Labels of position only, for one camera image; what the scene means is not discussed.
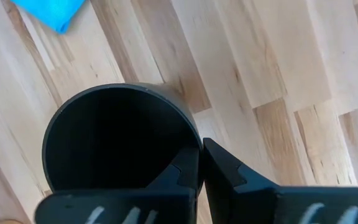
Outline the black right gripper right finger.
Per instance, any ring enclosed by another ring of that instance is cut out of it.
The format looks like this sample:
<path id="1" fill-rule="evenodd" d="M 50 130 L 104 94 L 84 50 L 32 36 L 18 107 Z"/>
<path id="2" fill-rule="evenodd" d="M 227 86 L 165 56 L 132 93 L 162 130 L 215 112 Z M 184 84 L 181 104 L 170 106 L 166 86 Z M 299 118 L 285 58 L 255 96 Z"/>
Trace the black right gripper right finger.
<path id="1" fill-rule="evenodd" d="M 213 223 L 358 223 L 358 187 L 281 186 L 211 138 L 203 146 Z"/>

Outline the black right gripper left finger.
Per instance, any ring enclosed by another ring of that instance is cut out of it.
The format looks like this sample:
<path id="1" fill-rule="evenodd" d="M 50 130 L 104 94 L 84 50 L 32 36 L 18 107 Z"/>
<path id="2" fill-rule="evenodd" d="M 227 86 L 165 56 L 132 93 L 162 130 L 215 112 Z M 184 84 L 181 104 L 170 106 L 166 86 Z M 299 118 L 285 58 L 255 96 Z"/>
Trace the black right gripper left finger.
<path id="1" fill-rule="evenodd" d="M 200 150 L 184 148 L 147 187 L 54 193 L 35 211 L 36 223 L 196 223 Z"/>

